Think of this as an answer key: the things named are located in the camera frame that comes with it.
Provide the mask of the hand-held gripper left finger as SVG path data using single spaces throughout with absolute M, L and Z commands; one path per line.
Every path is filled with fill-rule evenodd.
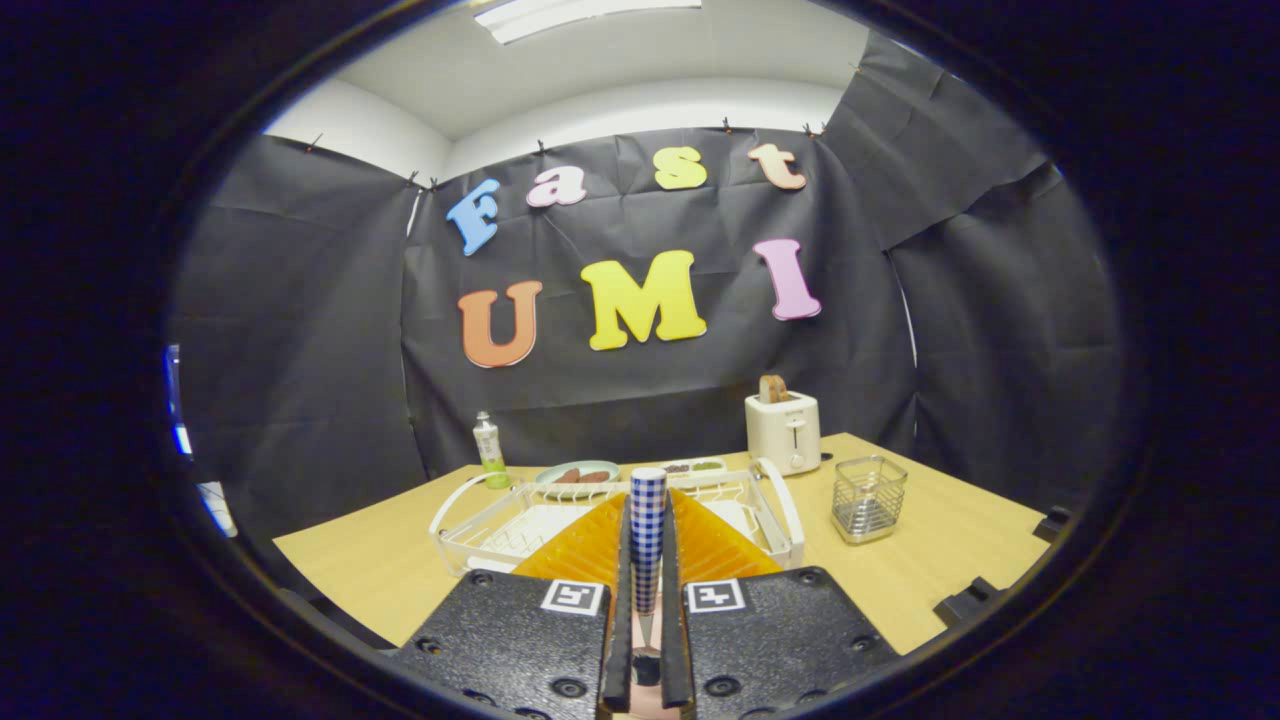
M 608 716 L 628 708 L 628 496 L 617 495 L 512 573 L 467 571 L 394 652 L 468 712 Z

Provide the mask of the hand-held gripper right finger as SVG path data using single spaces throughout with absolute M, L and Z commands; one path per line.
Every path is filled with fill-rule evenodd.
M 799 714 L 899 662 L 823 568 L 781 568 L 677 489 L 664 530 L 663 700 L 684 716 Z

